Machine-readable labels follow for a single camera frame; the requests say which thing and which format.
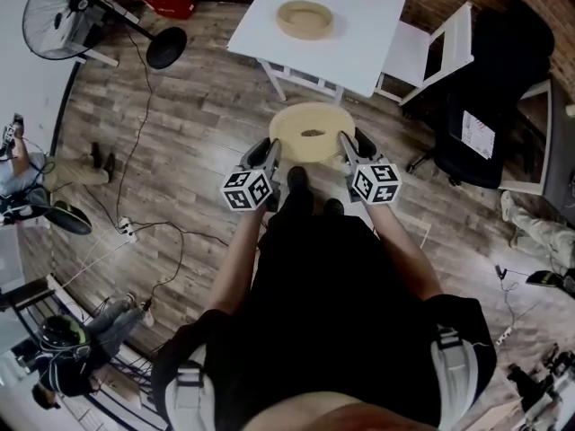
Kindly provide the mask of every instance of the power strip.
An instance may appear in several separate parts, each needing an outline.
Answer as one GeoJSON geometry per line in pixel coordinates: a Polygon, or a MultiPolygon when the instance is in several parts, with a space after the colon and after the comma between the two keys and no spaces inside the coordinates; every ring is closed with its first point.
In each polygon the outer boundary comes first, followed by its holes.
{"type": "Polygon", "coordinates": [[[505,329],[505,332],[503,332],[503,333],[500,335],[500,337],[499,337],[497,340],[495,340],[495,346],[498,347],[501,343],[503,343],[503,342],[505,341],[505,339],[506,339],[509,335],[511,335],[511,332],[512,332],[512,331],[513,331],[513,328],[507,327],[507,328],[505,329]]]}
{"type": "Polygon", "coordinates": [[[128,241],[137,242],[137,235],[134,232],[134,225],[128,217],[121,217],[118,222],[118,230],[122,236],[126,236],[128,241]]]}

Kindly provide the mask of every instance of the paper sign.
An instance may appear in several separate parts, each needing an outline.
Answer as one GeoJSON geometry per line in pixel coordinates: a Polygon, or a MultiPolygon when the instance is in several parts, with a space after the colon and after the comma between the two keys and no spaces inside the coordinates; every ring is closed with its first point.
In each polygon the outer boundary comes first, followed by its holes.
{"type": "Polygon", "coordinates": [[[486,160],[493,156],[495,133],[469,112],[464,112],[461,141],[486,160]]]}

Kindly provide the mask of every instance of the round wooden tray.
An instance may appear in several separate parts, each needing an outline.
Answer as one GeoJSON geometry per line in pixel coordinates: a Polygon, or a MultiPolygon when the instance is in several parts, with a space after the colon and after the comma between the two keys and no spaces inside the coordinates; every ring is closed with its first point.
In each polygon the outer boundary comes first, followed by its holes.
{"type": "Polygon", "coordinates": [[[292,0],[284,3],[277,14],[279,27],[290,37],[301,40],[320,40],[333,28],[333,14],[322,4],[292,0]]]}
{"type": "Polygon", "coordinates": [[[355,135],[351,115],[337,105],[307,102],[292,105],[270,123],[270,139],[279,139],[282,157],[298,163],[329,160],[341,152],[338,134],[355,135]]]}

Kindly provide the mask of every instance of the white table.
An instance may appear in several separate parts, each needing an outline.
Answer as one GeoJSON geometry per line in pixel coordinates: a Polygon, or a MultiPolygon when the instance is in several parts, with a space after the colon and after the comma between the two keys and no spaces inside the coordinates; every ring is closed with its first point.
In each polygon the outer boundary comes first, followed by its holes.
{"type": "Polygon", "coordinates": [[[333,32],[323,40],[294,39],[279,28],[276,12],[287,1],[255,0],[227,48],[257,58],[282,101],[286,96],[277,78],[328,93],[336,103],[343,89],[371,97],[405,0],[309,0],[327,6],[333,13],[333,32]],[[278,70],[270,63],[283,68],[278,70]],[[294,75],[293,70],[318,81],[294,75]]]}

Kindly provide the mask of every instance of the backpack strap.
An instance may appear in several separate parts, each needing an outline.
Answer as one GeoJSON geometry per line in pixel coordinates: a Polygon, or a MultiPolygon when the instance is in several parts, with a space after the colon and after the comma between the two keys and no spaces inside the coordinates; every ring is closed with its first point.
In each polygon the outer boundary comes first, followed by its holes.
{"type": "Polygon", "coordinates": [[[438,339],[431,343],[431,359],[441,397],[440,431],[450,430],[471,408],[477,392],[478,365],[473,346],[457,330],[438,325],[438,339]]]}
{"type": "Polygon", "coordinates": [[[178,375],[165,389],[165,408],[174,431],[216,431],[216,395],[211,380],[202,372],[206,345],[180,365],[178,375]]]}

